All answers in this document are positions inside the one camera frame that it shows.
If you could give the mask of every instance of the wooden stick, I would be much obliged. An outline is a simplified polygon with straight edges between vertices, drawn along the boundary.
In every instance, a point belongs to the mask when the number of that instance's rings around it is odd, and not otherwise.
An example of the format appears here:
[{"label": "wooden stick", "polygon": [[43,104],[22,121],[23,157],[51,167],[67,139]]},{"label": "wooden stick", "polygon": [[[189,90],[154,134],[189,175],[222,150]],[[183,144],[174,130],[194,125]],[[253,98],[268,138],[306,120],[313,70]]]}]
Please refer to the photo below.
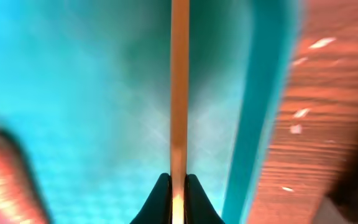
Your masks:
[{"label": "wooden stick", "polygon": [[171,177],[172,223],[184,223],[187,161],[190,0],[172,0]]}]

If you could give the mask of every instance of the blue tray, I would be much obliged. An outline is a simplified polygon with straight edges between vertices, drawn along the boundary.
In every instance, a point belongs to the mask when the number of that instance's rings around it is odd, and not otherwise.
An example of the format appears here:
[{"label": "blue tray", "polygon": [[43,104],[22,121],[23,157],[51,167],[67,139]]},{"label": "blue tray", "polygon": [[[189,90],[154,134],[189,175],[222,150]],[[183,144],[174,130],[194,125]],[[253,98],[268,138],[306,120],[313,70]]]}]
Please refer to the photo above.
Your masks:
[{"label": "blue tray", "polygon": [[[249,212],[295,44],[296,0],[191,0],[188,173]],[[0,127],[54,223],[129,223],[169,172],[168,0],[0,0]]]}]

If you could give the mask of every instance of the teal edge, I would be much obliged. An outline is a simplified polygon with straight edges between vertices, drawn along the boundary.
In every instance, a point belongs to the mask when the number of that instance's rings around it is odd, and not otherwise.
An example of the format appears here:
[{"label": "teal edge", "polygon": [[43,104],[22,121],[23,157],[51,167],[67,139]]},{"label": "teal edge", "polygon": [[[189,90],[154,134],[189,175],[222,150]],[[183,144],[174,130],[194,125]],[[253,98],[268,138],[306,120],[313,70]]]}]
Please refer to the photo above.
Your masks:
[{"label": "teal edge", "polygon": [[222,218],[245,223],[267,153],[300,25],[297,0],[252,0],[247,82]]}]

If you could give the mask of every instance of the textured blue surface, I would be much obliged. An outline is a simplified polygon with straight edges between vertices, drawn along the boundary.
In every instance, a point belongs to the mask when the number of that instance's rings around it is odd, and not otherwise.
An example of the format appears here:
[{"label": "textured blue surface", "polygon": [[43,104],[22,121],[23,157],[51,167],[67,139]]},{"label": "textured blue surface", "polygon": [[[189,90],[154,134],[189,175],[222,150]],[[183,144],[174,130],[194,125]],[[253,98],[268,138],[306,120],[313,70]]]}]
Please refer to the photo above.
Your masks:
[{"label": "textured blue surface", "polygon": [[[129,223],[169,172],[170,1],[0,0],[0,126],[54,223]],[[191,1],[188,172],[244,223],[294,43],[292,0]]]}]

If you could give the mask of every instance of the wooden table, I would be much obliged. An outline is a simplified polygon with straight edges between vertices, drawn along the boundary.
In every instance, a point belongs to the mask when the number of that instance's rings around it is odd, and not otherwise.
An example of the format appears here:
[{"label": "wooden table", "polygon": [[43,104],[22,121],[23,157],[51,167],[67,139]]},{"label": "wooden table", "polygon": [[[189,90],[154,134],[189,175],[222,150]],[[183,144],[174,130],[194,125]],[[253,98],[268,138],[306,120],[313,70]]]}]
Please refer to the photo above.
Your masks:
[{"label": "wooden table", "polygon": [[[358,158],[358,0],[308,0],[301,34],[251,224],[310,223]],[[310,48],[324,38],[333,41]]]}]

